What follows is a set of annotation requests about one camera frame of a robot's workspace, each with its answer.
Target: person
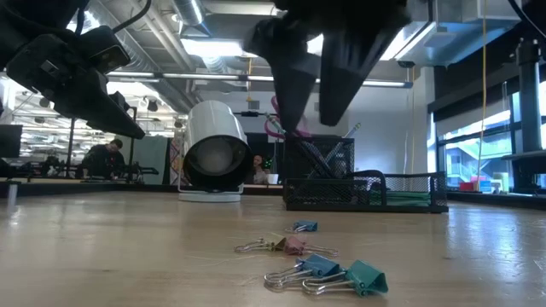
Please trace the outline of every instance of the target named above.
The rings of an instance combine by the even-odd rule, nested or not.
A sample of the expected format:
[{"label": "person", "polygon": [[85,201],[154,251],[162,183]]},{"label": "person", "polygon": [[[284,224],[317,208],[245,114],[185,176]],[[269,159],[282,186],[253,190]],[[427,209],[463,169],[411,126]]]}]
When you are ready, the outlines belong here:
[{"label": "person", "polygon": [[264,169],[264,157],[259,154],[254,156],[253,171],[248,174],[245,184],[268,184],[269,170]]},{"label": "person", "polygon": [[119,152],[122,147],[123,142],[119,139],[114,139],[109,144],[93,146],[82,161],[84,176],[89,174],[110,179],[114,172],[125,165],[123,155]]}]

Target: cylindrical speaker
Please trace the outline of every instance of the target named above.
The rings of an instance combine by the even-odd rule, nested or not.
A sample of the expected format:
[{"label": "cylindrical speaker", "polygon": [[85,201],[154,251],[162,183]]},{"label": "cylindrical speaker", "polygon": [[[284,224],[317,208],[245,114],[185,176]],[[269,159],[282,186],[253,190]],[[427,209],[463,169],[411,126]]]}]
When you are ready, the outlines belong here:
[{"label": "cylindrical speaker", "polygon": [[245,181],[253,154],[241,123],[220,101],[204,101],[188,114],[184,175],[199,188],[226,190]]}]

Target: metal pole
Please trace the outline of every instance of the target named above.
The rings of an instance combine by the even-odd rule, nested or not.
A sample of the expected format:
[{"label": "metal pole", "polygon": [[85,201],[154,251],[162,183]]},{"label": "metal pole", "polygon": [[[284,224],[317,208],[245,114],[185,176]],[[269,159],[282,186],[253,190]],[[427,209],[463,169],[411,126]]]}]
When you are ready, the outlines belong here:
[{"label": "metal pole", "polygon": [[540,103],[538,100],[538,61],[536,41],[523,39],[516,51],[520,66],[520,112],[523,152],[542,150]]},{"label": "metal pole", "polygon": [[[133,110],[133,120],[137,122],[137,107],[130,107]],[[127,172],[127,183],[133,180],[133,154],[135,151],[135,138],[131,138],[131,150],[129,151],[129,172]]]},{"label": "metal pole", "polygon": [[74,143],[74,126],[76,125],[76,119],[72,119],[70,122],[70,138],[68,139],[68,157],[67,164],[65,165],[65,177],[70,178],[70,164],[72,162],[72,146]]}]

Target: white wall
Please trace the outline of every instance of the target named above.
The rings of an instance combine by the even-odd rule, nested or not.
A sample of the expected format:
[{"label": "white wall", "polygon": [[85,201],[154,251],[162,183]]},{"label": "white wall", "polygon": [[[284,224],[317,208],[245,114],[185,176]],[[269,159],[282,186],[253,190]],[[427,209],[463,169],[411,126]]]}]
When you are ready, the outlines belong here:
[{"label": "white wall", "polygon": [[[261,113],[274,113],[275,110],[271,106],[270,102],[273,95],[274,93],[272,92],[253,92],[251,97],[253,100],[260,101],[259,111]],[[201,96],[205,100],[218,100],[224,102],[231,107],[233,112],[248,111],[247,93],[244,92],[232,92],[229,94],[222,94],[220,92],[202,92]],[[318,112],[315,111],[314,102],[318,102],[318,94],[311,94],[305,108],[305,116],[307,117],[308,129],[311,134],[343,136],[345,133],[347,133],[349,130],[349,121],[347,116],[344,116],[335,127],[322,125],[318,118]],[[241,122],[245,132],[265,133],[264,117],[243,118],[238,116],[237,118]]]},{"label": "white wall", "polygon": [[[412,152],[415,150],[413,173],[428,171],[427,127],[430,120],[427,104],[433,100],[431,73],[421,71],[412,90],[360,89],[348,112],[350,127],[356,123],[362,124],[354,136],[355,170],[411,173]],[[413,99],[415,112],[412,112]]]}]

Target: desk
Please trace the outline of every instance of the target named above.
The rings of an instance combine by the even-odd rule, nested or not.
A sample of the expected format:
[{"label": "desk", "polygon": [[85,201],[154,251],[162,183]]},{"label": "desk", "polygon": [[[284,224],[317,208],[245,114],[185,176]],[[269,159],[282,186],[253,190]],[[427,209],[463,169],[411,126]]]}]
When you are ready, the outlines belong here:
[{"label": "desk", "polygon": [[[546,214],[450,204],[450,213],[285,211],[281,197],[190,204],[175,194],[108,192],[20,199],[0,220],[2,306],[332,307],[545,306]],[[298,219],[312,244],[386,272],[389,293],[273,293],[263,275],[294,265],[282,252],[233,246]]]}]

